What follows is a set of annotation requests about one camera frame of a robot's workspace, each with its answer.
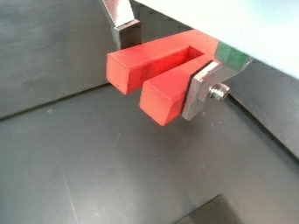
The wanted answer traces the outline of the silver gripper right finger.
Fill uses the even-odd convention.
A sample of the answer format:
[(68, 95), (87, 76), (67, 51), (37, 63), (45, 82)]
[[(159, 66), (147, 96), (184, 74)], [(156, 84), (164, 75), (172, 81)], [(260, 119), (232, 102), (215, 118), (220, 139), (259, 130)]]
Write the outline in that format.
[(182, 117), (190, 121), (203, 110), (208, 99), (223, 101), (230, 94), (224, 81), (239, 75), (254, 58), (219, 42), (215, 59), (191, 75), (182, 107)]

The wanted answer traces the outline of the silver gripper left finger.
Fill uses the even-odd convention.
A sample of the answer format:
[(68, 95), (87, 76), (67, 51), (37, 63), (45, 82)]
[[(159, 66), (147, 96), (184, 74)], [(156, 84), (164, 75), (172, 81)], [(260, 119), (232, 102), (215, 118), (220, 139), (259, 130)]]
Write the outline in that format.
[(116, 49), (141, 44), (141, 23), (135, 18), (129, 0), (101, 0), (101, 8), (111, 25)]

